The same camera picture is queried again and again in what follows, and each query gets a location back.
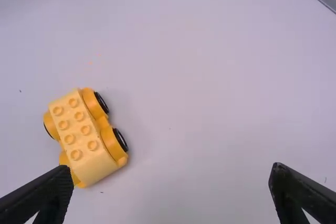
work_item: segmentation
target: yellow lego brick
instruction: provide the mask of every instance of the yellow lego brick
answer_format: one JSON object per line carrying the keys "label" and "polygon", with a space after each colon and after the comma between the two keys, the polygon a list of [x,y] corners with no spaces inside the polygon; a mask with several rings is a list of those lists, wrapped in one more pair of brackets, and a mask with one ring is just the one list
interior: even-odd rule
{"label": "yellow lego brick", "polygon": [[119,153],[122,149],[114,136],[106,139],[107,143],[112,141],[112,145],[106,146],[104,143],[101,133],[105,132],[106,135],[112,127],[105,113],[99,118],[100,123],[93,117],[98,118],[100,112],[96,113],[97,109],[94,108],[94,113],[90,113],[88,107],[93,108],[93,105],[85,103],[83,98],[87,98],[91,91],[77,89],[49,104],[49,113],[60,138],[60,145],[67,156],[67,159],[62,157],[62,160],[69,162],[74,182],[75,179],[79,180],[79,186],[82,187],[92,185],[113,173],[128,159],[125,152]]}

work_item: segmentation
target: white background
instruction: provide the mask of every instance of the white background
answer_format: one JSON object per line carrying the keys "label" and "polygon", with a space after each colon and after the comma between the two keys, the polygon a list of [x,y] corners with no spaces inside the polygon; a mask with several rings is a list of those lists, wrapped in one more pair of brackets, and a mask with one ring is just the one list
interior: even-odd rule
{"label": "white background", "polygon": [[43,113],[92,87],[131,160],[65,223],[279,223],[273,162],[336,190],[335,38],[317,0],[0,0],[0,196],[58,165]]}

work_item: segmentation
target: toy wheel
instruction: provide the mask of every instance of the toy wheel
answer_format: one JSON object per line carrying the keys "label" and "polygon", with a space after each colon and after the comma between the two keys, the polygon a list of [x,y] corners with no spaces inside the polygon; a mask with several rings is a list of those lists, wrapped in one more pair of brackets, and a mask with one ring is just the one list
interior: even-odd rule
{"label": "toy wheel", "polygon": [[99,105],[101,106],[101,108],[104,110],[104,112],[106,114],[108,114],[110,112],[110,110],[109,110],[109,107],[107,107],[104,99],[100,96],[100,94],[98,92],[95,92],[94,94],[95,94],[94,96],[96,97],[96,99],[97,99]]}
{"label": "toy wheel", "polygon": [[44,126],[44,128],[46,129],[46,132],[48,133],[48,135],[49,135],[52,139],[54,139],[54,138],[51,136],[51,134],[49,133],[49,131],[47,130],[47,127],[46,127],[46,124],[45,124],[45,123],[43,123],[43,126]]}
{"label": "toy wheel", "polygon": [[116,139],[118,140],[121,148],[124,150],[124,152],[127,152],[128,151],[128,146],[127,146],[127,143],[126,143],[124,137],[120,133],[120,131],[117,128],[113,128],[113,133],[114,133]]}

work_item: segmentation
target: lego stud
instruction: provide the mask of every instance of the lego stud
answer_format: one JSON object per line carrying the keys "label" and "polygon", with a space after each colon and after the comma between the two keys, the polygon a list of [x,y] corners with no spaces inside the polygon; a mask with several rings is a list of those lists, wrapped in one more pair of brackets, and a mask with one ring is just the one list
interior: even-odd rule
{"label": "lego stud", "polygon": [[117,164],[118,164],[119,167],[124,166],[126,163],[127,163],[127,158],[125,158],[125,157],[122,157],[122,158],[118,159],[118,161],[117,161]]}
{"label": "lego stud", "polygon": [[77,161],[82,158],[83,152],[81,150],[74,150],[70,153],[71,159]]}
{"label": "lego stud", "polygon": [[75,99],[75,98],[71,98],[71,99],[69,100],[69,105],[70,105],[70,107],[72,107],[72,108],[77,107],[77,105],[78,105],[78,100]]}
{"label": "lego stud", "polygon": [[72,134],[70,134],[70,135],[66,135],[66,136],[64,137],[64,142],[65,142],[66,144],[73,144],[73,143],[75,142],[75,136],[72,135]]}
{"label": "lego stud", "polygon": [[83,126],[82,128],[80,128],[80,132],[83,134],[83,135],[89,135],[90,134],[90,131],[91,131],[91,127],[89,125],[85,125]]}
{"label": "lego stud", "polygon": [[84,119],[84,117],[85,117],[85,115],[84,115],[84,113],[83,112],[77,112],[76,114],[75,114],[75,119],[77,120],[77,121],[83,121],[83,119]]}
{"label": "lego stud", "polygon": [[62,107],[54,107],[53,108],[53,114],[56,115],[56,116],[59,116],[59,115],[62,115],[63,113],[63,108]]}
{"label": "lego stud", "polygon": [[66,130],[68,127],[69,127],[69,123],[68,121],[60,121],[58,123],[58,127],[61,129],[61,130]]}
{"label": "lego stud", "polygon": [[90,151],[95,151],[98,148],[98,142],[96,140],[92,140],[90,142],[88,142],[88,149]]}

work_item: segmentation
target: black wheel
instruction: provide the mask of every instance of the black wheel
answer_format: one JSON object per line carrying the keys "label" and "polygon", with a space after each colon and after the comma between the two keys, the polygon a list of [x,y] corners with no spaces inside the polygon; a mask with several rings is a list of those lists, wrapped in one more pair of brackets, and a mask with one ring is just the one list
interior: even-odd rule
{"label": "black wheel", "polygon": [[128,146],[127,143],[124,139],[124,137],[121,135],[120,131],[117,128],[113,128],[113,133],[116,137],[116,139],[118,140],[121,148],[124,150],[124,152],[128,151]]}
{"label": "black wheel", "polygon": [[46,127],[46,124],[45,124],[45,123],[43,123],[43,126],[44,126],[44,128],[46,129],[46,132],[48,133],[48,135],[49,135],[52,139],[54,139],[54,138],[50,135],[49,131],[47,130],[47,127]]}
{"label": "black wheel", "polygon": [[94,94],[95,94],[94,96],[96,97],[96,99],[97,99],[99,105],[101,106],[101,108],[104,110],[104,112],[106,114],[108,114],[110,112],[110,110],[109,110],[109,107],[107,107],[104,99],[100,96],[100,94],[98,92],[95,92]]}

